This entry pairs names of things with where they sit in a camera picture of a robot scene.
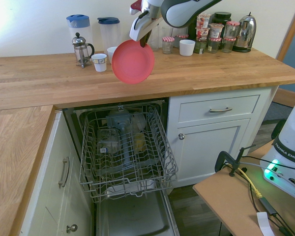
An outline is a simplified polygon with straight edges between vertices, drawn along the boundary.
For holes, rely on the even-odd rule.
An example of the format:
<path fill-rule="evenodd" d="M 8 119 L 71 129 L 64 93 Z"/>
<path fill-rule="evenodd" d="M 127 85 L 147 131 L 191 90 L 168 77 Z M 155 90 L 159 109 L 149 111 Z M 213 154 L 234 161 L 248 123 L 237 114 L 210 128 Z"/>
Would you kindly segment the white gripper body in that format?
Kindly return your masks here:
<path fill-rule="evenodd" d="M 150 30 L 162 21 L 162 18 L 152 19 L 149 15 L 142 14 L 137 17 L 130 29 L 130 38 L 134 41 L 140 41 Z"/>

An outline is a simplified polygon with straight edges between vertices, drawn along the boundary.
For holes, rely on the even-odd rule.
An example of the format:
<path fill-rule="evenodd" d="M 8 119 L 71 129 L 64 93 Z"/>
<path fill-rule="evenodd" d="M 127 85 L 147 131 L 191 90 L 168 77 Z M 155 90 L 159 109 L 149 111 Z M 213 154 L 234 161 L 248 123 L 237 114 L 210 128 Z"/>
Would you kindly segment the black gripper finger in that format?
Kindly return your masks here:
<path fill-rule="evenodd" d="M 141 39 L 140 39 L 140 46 L 142 48 L 145 47 L 145 45 L 148 43 L 148 39 L 151 35 L 151 31 L 149 31 L 145 36 L 143 36 Z"/>

